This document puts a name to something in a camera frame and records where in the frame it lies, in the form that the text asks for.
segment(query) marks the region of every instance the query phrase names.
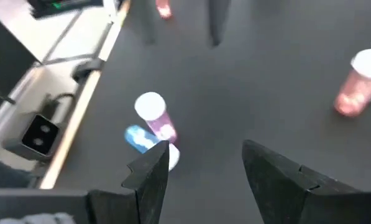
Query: black object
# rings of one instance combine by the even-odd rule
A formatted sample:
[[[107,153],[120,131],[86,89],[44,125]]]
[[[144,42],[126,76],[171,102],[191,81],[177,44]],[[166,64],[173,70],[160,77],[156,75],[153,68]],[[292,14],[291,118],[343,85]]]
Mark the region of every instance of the black object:
[[[31,218],[43,223],[41,220],[48,214],[57,219],[59,213],[71,216],[79,224],[156,224],[167,186],[168,160],[168,142],[162,141],[125,168],[131,174],[115,193],[0,190],[0,221]]]
[[[28,0],[28,3],[33,7],[31,14],[36,19],[84,7],[103,6],[102,0]]]
[[[208,0],[210,41],[218,46],[223,38],[231,0]]]
[[[37,59],[0,23],[0,97],[9,94]]]
[[[129,13],[136,12],[137,20],[134,21],[132,28],[141,35],[142,40],[147,44],[154,44],[157,41],[156,25],[153,22],[153,14],[156,6],[153,1],[141,0],[131,2]]]
[[[83,62],[76,66],[75,71],[71,75],[75,82],[84,83],[92,71],[101,71],[104,68],[105,61],[96,58],[87,62]]]
[[[55,112],[60,106],[60,102],[53,100],[50,94],[46,94],[40,109],[38,110],[40,115],[44,118],[51,120],[54,117]]]
[[[371,223],[371,192],[356,190],[250,140],[244,142],[242,157],[265,224]]]
[[[60,128],[37,112],[22,114],[2,146],[28,160],[46,162],[54,155]]]

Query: pink object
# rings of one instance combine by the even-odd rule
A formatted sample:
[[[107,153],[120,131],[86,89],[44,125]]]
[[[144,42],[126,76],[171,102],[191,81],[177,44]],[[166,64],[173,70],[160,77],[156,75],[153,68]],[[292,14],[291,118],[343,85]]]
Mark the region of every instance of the pink object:
[[[158,93],[148,92],[139,96],[134,108],[156,137],[160,140],[169,140],[170,143],[176,141],[177,133],[167,114],[165,100]]]
[[[172,16],[169,0],[156,0],[156,9],[163,19],[168,19]]]
[[[345,116],[357,116],[371,100],[371,49],[359,52],[351,61],[354,68],[334,103],[335,109]]]

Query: pink cup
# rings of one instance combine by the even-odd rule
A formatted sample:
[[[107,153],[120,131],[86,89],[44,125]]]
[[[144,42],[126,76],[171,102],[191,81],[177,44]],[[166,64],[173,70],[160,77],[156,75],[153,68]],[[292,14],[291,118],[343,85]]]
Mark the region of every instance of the pink cup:
[[[156,137],[160,140],[169,140],[170,143],[176,141],[177,133],[167,114],[165,100],[158,93],[148,92],[139,96],[134,108]]]
[[[351,61],[348,79],[340,89],[334,107],[345,116],[357,116],[371,100],[371,49],[359,52]]]

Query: cable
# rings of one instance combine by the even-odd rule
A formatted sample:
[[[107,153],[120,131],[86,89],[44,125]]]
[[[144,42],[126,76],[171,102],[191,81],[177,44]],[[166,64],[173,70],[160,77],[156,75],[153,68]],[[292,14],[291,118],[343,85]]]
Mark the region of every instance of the cable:
[[[51,102],[56,102],[66,97],[72,98],[72,101],[75,100],[75,95],[73,93],[61,93],[61,94],[58,94]]]

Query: cup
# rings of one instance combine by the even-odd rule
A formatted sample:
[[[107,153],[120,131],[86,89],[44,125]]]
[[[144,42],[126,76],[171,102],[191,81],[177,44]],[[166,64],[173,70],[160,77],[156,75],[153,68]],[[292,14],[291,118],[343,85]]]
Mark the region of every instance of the cup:
[[[174,143],[177,133],[167,114],[165,100],[155,92],[144,93],[134,103],[137,114],[145,120],[153,133],[160,140]]]
[[[156,0],[156,9],[162,19],[168,19],[172,16],[169,0]]]
[[[351,65],[334,104],[339,113],[350,117],[359,115],[371,100],[371,49],[359,52]]]

